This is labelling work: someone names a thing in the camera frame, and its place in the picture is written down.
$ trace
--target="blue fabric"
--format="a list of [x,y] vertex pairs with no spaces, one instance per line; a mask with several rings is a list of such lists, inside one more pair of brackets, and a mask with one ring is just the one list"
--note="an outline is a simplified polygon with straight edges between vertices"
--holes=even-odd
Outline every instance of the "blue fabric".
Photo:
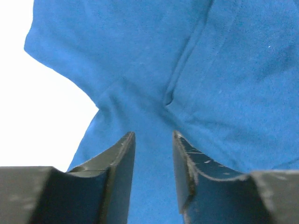
[[181,224],[171,133],[219,163],[299,168],[293,0],[35,0],[25,50],[99,108],[70,169],[136,133],[129,224]]

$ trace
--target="white backdrop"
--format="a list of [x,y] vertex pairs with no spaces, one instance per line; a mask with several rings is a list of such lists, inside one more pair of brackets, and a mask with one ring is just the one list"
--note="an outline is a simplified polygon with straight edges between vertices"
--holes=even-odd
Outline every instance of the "white backdrop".
[[0,1],[0,166],[66,171],[97,108],[23,49],[33,0]]

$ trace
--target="black clamp jaw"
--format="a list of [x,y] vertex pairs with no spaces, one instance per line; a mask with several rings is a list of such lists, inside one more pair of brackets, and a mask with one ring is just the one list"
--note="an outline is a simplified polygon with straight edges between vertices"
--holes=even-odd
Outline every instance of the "black clamp jaw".
[[299,171],[231,170],[173,134],[178,208],[185,224],[299,224]]
[[64,173],[54,167],[0,168],[1,224],[126,224],[135,134]]

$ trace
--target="black plastic part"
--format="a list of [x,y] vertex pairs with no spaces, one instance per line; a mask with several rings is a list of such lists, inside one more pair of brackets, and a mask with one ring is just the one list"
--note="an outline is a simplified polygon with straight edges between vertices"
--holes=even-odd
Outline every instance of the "black plastic part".
[[1,224],[126,224],[135,135],[68,173],[53,167],[0,168]]
[[299,172],[231,170],[173,134],[178,207],[186,224],[298,224]]

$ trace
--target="blue t-shirt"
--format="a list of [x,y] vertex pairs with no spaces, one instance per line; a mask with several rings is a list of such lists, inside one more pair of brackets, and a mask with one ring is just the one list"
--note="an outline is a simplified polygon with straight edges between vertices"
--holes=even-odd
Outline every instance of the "blue t-shirt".
[[182,224],[175,129],[238,171],[299,168],[298,0],[35,0],[25,50],[99,109],[70,169],[136,133],[129,224]]

